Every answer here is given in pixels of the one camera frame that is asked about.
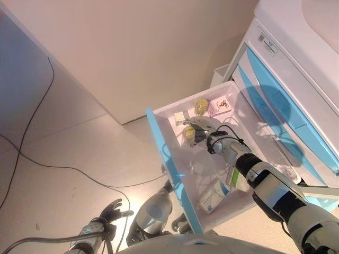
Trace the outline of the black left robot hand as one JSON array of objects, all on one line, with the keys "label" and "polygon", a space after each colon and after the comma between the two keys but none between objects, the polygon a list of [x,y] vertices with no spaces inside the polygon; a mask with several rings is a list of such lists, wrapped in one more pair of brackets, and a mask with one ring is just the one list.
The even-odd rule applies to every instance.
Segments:
[{"label": "black left robot hand", "polygon": [[112,223],[122,217],[130,217],[134,214],[132,210],[121,211],[122,199],[112,201],[107,207],[103,209],[100,218],[105,219],[107,223]]}]

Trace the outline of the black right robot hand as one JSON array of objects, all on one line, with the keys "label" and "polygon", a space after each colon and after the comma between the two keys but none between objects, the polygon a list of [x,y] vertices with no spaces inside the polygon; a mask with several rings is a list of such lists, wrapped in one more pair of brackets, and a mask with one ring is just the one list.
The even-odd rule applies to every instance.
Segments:
[{"label": "black right robot hand", "polygon": [[182,131],[184,143],[193,148],[201,142],[206,142],[207,137],[216,131],[216,127],[203,117],[192,117],[186,120]]}]

